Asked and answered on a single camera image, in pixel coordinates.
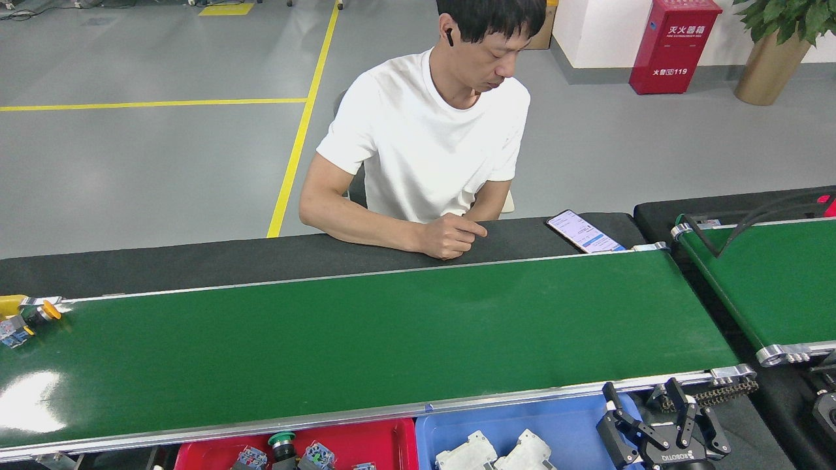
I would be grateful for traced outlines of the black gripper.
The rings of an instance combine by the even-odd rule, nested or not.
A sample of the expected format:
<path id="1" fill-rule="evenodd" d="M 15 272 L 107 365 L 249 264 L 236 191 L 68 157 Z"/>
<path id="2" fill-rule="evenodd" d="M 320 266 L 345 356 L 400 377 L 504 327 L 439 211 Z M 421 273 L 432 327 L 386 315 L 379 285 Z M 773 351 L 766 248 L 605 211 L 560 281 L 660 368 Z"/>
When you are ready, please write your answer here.
<path id="1" fill-rule="evenodd" d="M 651 426 L 625 413 L 613 382 L 603 385 L 606 413 L 596 425 L 615 468 L 642 464 L 645 469 L 715 469 L 708 458 L 723 458 L 732 449 L 714 412 L 699 407 L 675 378 L 665 383 L 667 398 L 677 412 L 675 431 L 667 449 L 659 449 Z"/>

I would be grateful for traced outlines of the person's right hand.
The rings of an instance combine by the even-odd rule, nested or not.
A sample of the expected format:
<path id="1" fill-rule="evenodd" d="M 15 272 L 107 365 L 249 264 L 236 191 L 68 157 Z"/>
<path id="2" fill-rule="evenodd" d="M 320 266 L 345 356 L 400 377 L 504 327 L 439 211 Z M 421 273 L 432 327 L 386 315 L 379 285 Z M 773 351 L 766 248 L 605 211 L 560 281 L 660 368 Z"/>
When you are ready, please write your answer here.
<path id="1" fill-rule="evenodd" d="M 413 235 L 410 252 L 451 260 L 471 250 L 477 238 L 486 238 L 489 232 L 468 218 L 447 213 L 430 223 L 417 225 Z"/>

